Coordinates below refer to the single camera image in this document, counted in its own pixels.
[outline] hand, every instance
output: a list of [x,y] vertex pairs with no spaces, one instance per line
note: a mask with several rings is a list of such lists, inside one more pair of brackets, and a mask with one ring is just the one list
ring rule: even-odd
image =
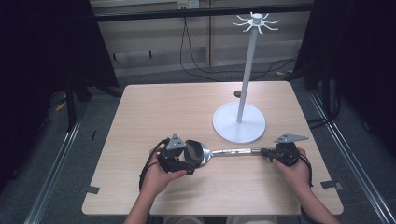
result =
[[[300,154],[306,156],[304,149],[300,147],[297,147],[297,149]],[[280,161],[274,159],[274,165],[293,189],[310,189],[308,167],[301,159],[291,167],[285,166]]]
[[148,163],[149,168],[143,181],[141,192],[149,195],[157,196],[166,189],[172,180],[181,178],[183,175],[187,174],[187,171],[185,170],[166,173],[158,163],[158,153],[161,152],[161,150],[163,149],[158,148],[157,153],[152,156],[151,161]]

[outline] white pole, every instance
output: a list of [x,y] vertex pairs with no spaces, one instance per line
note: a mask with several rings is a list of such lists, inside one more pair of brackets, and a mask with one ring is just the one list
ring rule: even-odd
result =
[[250,40],[248,42],[247,63],[245,65],[245,74],[242,84],[241,98],[239,100],[238,115],[236,118],[236,122],[238,123],[242,122],[242,116],[244,114],[245,101],[247,99],[247,93],[248,93],[248,83],[250,81],[251,65],[253,64],[253,56],[254,56],[254,50],[256,48],[258,32],[259,30],[256,27],[254,27],[250,33]]

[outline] light wood tabletop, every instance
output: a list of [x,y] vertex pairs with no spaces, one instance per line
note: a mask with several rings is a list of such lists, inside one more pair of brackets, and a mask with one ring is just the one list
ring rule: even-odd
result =
[[[343,205],[334,188],[312,133],[289,82],[250,82],[247,103],[266,120],[264,134],[248,145],[222,139],[212,125],[216,110],[238,102],[240,82],[131,85],[125,88],[110,128],[82,211],[87,215],[126,215],[138,196],[139,175],[149,151],[176,133],[182,140],[204,143],[210,150],[274,147],[283,133],[308,136],[297,142],[312,163],[312,190],[333,214]],[[261,156],[214,157],[173,181],[156,199],[152,215],[228,216],[298,215],[300,205],[279,171]]]

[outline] gray carpet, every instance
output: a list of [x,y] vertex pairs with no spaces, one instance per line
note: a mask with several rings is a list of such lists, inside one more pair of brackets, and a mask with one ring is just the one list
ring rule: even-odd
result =
[[[269,63],[255,64],[253,70],[266,71]],[[279,70],[287,71],[293,68],[289,64]],[[196,69],[189,70],[192,74],[212,77],[218,81],[241,81],[243,65],[232,65],[211,68],[211,71],[229,71],[224,73],[207,74]],[[281,80],[284,76],[271,72],[257,80]],[[208,78],[192,76],[185,71],[157,73],[143,76],[120,77],[120,88],[123,91],[127,85],[147,83],[181,83],[207,82]],[[304,89],[303,81],[298,79],[291,82],[306,119],[317,119],[319,114],[312,104],[308,92]],[[90,89],[92,100],[88,104],[85,116],[81,120],[78,135],[68,154],[64,168],[52,192],[49,204],[41,219],[41,223],[121,223],[125,217],[85,216],[81,206],[85,194],[81,187],[90,184],[96,163],[100,157],[111,122],[116,113],[120,98],[109,96],[99,90]],[[35,197],[42,187],[46,175],[62,145],[67,128],[66,110],[55,112],[54,107],[60,96],[51,99],[52,108],[40,137],[37,139],[31,156],[19,170],[17,179],[10,181],[0,195],[0,223],[22,223]],[[77,102],[78,111],[83,103]],[[364,170],[387,200],[392,210],[396,209],[396,171],[395,158],[383,147],[374,133],[366,131],[363,120],[350,103],[342,97],[340,114],[336,119],[346,140],[353,148]],[[361,190],[354,175],[334,143],[325,126],[312,130],[318,148],[327,165],[333,180],[341,181],[344,188],[338,190],[345,211],[338,218],[343,223],[380,223],[375,210]],[[207,219],[208,223],[219,223],[223,219]],[[279,223],[299,223],[297,217],[279,217]]]

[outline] person's right hand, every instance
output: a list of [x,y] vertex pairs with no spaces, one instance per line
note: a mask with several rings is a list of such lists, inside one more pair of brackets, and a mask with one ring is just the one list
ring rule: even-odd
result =
[[[306,156],[305,150],[297,147],[300,154]],[[306,164],[299,159],[296,164],[291,167],[288,167],[282,164],[280,161],[274,159],[273,161],[276,168],[280,171],[280,173],[285,178],[286,182],[293,189],[301,189],[301,188],[309,188],[309,170]]]

